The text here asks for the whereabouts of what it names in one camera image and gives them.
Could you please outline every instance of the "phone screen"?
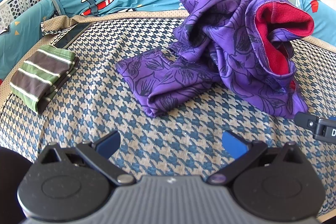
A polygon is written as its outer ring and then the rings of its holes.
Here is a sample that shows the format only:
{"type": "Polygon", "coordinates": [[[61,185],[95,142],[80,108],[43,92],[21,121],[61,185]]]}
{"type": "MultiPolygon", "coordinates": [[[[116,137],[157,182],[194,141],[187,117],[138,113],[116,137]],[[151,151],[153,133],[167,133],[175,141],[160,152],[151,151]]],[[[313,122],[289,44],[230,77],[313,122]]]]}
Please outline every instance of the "phone screen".
{"type": "Polygon", "coordinates": [[[77,23],[75,27],[73,27],[64,37],[62,37],[56,44],[54,45],[56,48],[67,48],[69,45],[76,40],[86,29],[88,29],[92,25],[89,23],[77,23]]]}

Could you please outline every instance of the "laundry basket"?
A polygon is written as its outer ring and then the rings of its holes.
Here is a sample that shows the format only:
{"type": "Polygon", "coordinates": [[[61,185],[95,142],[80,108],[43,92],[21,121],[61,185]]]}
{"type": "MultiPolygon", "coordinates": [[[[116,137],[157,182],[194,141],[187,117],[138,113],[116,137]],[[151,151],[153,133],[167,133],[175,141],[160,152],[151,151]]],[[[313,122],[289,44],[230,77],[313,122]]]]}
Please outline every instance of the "laundry basket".
{"type": "Polygon", "coordinates": [[[0,4],[0,31],[40,0],[5,0],[0,4]]]}

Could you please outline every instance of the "green stripe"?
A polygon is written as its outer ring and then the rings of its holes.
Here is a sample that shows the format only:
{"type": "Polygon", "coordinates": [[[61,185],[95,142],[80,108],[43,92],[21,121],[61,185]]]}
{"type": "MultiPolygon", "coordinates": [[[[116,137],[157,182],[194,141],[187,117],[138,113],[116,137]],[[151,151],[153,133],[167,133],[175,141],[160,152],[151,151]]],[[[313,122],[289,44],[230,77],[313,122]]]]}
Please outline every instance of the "green stripe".
{"type": "Polygon", "coordinates": [[[73,61],[76,56],[74,52],[64,50],[62,48],[56,48],[51,45],[43,45],[40,47],[40,49],[46,51],[47,53],[54,54],[58,57],[67,59],[69,61],[73,61]]]}
{"type": "Polygon", "coordinates": [[[25,96],[24,94],[22,94],[21,92],[13,88],[12,86],[10,87],[10,89],[16,96],[18,96],[19,98],[21,98],[21,100],[23,100],[23,102],[25,103],[27,107],[32,109],[34,112],[37,112],[37,102],[25,96]]]}
{"type": "Polygon", "coordinates": [[[48,74],[46,72],[44,72],[43,70],[40,70],[30,64],[27,64],[27,63],[23,63],[21,68],[23,70],[25,70],[26,72],[29,72],[29,73],[32,73],[32,74],[35,74],[37,75],[38,77],[41,77],[42,79],[44,80],[48,80],[52,83],[55,83],[57,80],[58,80],[58,77],[57,76],[54,76],[54,75],[51,75],[51,74],[48,74]]]}

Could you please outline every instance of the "purple garment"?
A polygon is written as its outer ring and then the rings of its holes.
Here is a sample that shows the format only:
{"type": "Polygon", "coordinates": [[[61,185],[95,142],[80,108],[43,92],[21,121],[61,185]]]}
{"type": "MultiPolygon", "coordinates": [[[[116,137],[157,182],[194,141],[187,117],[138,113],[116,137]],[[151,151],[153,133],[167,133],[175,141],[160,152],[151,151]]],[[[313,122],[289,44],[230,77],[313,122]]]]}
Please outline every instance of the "purple garment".
{"type": "MultiPolygon", "coordinates": [[[[302,36],[291,32],[291,27],[296,26],[287,24],[291,23],[291,15],[277,10],[275,4],[290,5],[296,23],[307,20],[305,12],[287,0],[180,1],[190,15],[173,31],[178,42],[169,48],[178,55],[175,62],[154,49],[116,64],[147,115],[159,116],[220,81],[268,114],[293,118],[297,112],[307,111],[298,84],[293,81],[296,67],[290,60],[294,51],[289,41],[302,36]],[[264,4],[274,7],[275,12],[264,13],[269,22],[262,24],[264,31],[259,24],[260,31],[256,27],[257,12],[264,4]],[[263,41],[261,33],[265,32],[267,38],[263,37],[263,41]],[[288,73],[279,75],[272,71],[271,65],[278,70],[272,55],[275,48],[286,56],[281,60],[285,61],[282,67],[285,71],[288,67],[288,73]]],[[[306,27],[300,25],[295,32],[306,36],[312,32],[310,29],[311,22],[306,27]]]]}

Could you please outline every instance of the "folded green striped garment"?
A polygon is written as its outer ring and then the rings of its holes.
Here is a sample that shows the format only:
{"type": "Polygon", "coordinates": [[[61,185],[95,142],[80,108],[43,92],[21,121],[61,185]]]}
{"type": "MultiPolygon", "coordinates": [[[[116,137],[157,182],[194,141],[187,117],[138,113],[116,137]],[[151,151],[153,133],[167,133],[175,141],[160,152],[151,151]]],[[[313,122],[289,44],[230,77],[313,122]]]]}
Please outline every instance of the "folded green striped garment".
{"type": "Polygon", "coordinates": [[[14,73],[10,89],[27,107],[41,114],[76,72],[78,63],[74,52],[43,45],[14,73]]]}

